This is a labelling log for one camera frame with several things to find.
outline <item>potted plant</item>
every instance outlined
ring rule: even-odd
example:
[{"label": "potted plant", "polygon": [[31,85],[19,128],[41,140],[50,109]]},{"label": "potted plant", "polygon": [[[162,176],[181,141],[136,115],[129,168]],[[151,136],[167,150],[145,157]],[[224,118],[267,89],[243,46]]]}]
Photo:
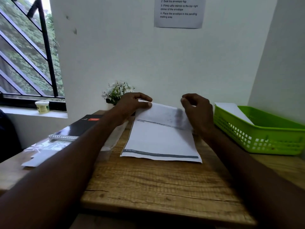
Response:
[{"label": "potted plant", "polygon": [[107,91],[104,91],[102,97],[106,103],[111,104],[112,107],[119,102],[121,96],[127,92],[133,92],[134,87],[130,86],[127,82],[116,81],[112,85],[108,84]]}]

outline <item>plastic container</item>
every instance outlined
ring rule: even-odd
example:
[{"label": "plastic container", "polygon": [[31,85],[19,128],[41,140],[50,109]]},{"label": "plastic container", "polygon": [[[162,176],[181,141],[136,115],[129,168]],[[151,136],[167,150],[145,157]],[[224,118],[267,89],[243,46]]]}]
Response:
[{"label": "plastic container", "polygon": [[40,114],[48,113],[50,111],[49,102],[46,100],[36,101],[35,104]]},{"label": "plastic container", "polygon": [[238,106],[254,125],[215,106],[214,123],[242,148],[256,154],[298,155],[305,126],[248,106]]}]

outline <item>black book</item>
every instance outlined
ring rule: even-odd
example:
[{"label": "black book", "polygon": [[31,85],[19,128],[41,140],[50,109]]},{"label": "black book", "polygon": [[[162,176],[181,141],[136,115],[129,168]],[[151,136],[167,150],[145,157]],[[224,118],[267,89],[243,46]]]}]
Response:
[{"label": "black book", "polygon": [[103,115],[86,115],[64,129],[49,135],[50,140],[75,141],[79,136],[97,123]]}]

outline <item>person's right arm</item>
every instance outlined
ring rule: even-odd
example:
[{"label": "person's right arm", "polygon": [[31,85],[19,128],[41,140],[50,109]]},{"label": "person's right arm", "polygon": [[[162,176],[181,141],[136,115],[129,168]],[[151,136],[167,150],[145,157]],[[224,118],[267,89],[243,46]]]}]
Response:
[{"label": "person's right arm", "polygon": [[209,100],[185,94],[181,103],[193,128],[235,179],[258,221],[267,228],[304,229],[305,191],[256,161],[217,129]]}]

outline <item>foliage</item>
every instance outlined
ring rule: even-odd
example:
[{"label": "foliage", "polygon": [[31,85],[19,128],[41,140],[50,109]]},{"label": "foliage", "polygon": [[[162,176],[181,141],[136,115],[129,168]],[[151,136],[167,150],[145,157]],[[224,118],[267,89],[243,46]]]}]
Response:
[{"label": "foliage", "polygon": [[107,91],[102,95],[106,99],[106,103],[116,105],[121,99],[121,96],[128,92],[133,92],[134,87],[131,87],[126,82],[116,81],[111,86],[108,84]]},{"label": "foliage", "polygon": [[[18,0],[25,6],[25,9],[31,7],[29,0]],[[0,9],[4,11],[11,20],[45,53],[42,33],[36,26],[15,6],[11,0],[0,0]],[[40,25],[38,10],[34,14],[34,21]],[[51,13],[45,14],[45,21],[48,28],[48,38],[51,48],[53,67],[56,77],[59,96],[64,96],[63,82],[58,60],[57,42],[53,27],[53,17]],[[48,62],[15,30],[6,19],[0,15],[0,29],[49,79],[50,73]],[[53,95],[53,89],[7,42],[0,37],[0,50],[29,77],[46,95]],[[37,94],[37,92],[16,73],[5,62],[6,74],[27,94]]]}]

